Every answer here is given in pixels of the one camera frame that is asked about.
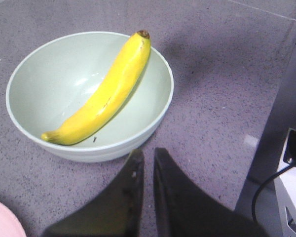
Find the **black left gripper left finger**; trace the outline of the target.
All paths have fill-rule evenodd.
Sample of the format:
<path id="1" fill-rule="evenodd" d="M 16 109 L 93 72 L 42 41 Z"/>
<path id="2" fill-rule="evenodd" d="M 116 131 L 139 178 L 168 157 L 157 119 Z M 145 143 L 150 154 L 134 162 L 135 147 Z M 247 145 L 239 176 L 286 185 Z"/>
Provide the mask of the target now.
<path id="1" fill-rule="evenodd" d="M 144 193 L 144 154 L 133 150 L 116 177 L 80 210 L 46 228 L 44 237 L 137 237 Z"/>

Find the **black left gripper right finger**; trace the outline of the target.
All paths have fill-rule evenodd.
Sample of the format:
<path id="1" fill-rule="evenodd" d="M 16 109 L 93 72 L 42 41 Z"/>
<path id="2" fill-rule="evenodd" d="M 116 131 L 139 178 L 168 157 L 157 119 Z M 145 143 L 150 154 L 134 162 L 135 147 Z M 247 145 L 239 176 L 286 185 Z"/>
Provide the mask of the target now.
<path id="1" fill-rule="evenodd" d="M 154 151 L 154 203 L 160 237 L 265 237 L 252 220 L 221 205 L 179 168 L 165 148 Z"/>

